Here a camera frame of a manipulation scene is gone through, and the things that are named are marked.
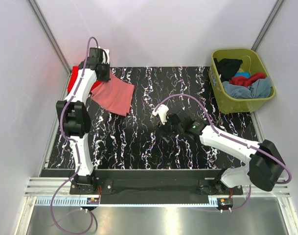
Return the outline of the pink t shirt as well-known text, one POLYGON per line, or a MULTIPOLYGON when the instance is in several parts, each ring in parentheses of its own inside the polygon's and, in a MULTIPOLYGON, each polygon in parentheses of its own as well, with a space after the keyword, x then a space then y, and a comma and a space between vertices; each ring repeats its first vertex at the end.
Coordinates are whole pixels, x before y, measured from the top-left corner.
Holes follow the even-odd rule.
POLYGON ((126 117, 129 114, 135 86, 117 78, 110 71, 110 80, 91 90, 91 99, 105 110, 126 117))

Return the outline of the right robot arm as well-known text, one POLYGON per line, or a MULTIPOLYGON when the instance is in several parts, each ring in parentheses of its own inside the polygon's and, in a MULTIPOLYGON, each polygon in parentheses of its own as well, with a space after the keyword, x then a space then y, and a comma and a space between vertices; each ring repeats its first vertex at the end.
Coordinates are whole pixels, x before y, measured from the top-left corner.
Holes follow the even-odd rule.
POLYGON ((159 117, 157 129, 165 141, 182 134, 193 141, 221 150, 242 161, 244 166, 223 168, 208 183, 201 185, 207 195, 225 194, 237 186, 254 185, 272 191, 282 172, 284 161, 276 146, 268 140, 249 141, 221 130, 214 130, 206 120, 193 120, 184 110, 170 114, 162 105, 152 114, 159 117))

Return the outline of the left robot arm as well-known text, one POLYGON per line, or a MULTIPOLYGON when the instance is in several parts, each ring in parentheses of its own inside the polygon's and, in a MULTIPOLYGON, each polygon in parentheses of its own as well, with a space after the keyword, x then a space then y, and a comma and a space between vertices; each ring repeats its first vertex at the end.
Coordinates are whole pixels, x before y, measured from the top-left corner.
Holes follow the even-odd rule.
POLYGON ((71 194, 93 194, 100 188, 90 157, 88 134, 92 121, 85 104, 93 85, 109 80, 110 51, 91 47, 84 61, 73 67, 68 95, 56 103, 60 131, 75 161, 75 173, 69 178, 71 194))

